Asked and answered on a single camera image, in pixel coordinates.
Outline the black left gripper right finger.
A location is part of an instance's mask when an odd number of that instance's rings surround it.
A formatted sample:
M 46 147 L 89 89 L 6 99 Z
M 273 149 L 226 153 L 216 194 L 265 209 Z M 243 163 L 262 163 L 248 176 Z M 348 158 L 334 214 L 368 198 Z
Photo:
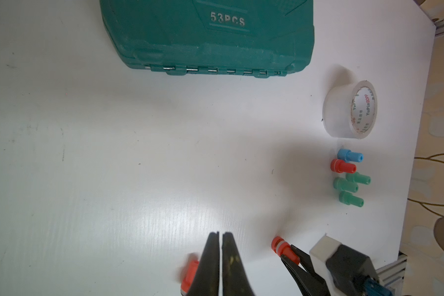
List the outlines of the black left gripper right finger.
M 230 232 L 222 239 L 223 296 L 254 296 L 239 251 Z

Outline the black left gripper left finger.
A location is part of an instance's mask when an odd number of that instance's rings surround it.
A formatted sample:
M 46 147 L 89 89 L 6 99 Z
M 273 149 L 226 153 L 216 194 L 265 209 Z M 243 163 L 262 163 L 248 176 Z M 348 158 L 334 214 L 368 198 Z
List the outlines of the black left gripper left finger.
M 194 280 L 188 296 L 217 296 L 220 283 L 220 241 L 219 232 L 210 233 L 207 238 Z

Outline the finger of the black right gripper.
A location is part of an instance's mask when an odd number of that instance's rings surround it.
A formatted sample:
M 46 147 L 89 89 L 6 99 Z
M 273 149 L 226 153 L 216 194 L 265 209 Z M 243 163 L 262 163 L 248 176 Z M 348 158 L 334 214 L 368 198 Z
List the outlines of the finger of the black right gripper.
M 330 296 L 325 280 L 316 279 L 285 255 L 281 255 L 281 261 L 293 277 L 303 296 Z
M 295 245 L 290 245 L 290 249 L 292 253 L 290 255 L 290 260 L 293 263 L 291 274 L 294 275 L 300 273 L 300 271 L 303 270 L 311 276 L 317 276 L 317 273 L 315 272 L 314 266 L 312 264 L 311 257 Z

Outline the green stamp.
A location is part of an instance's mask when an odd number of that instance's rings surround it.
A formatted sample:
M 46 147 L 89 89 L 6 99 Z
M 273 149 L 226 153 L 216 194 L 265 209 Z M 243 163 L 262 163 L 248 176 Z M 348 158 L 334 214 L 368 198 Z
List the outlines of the green stamp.
M 346 180 L 353 182 L 353 183 L 360 183 L 363 185 L 370 185 L 371 184 L 371 177 L 367 176 L 367 175 L 362 175 L 359 172 L 346 173 L 345 178 L 346 178 Z
M 362 198 L 356 197 L 351 192 L 347 191 L 339 193 L 339 201 L 345 205 L 353 205 L 360 208 L 365 204 L 365 201 Z
M 358 192 L 359 186 L 355 182 L 348 181 L 345 178 L 335 178 L 333 181 L 334 189 L 338 191 Z

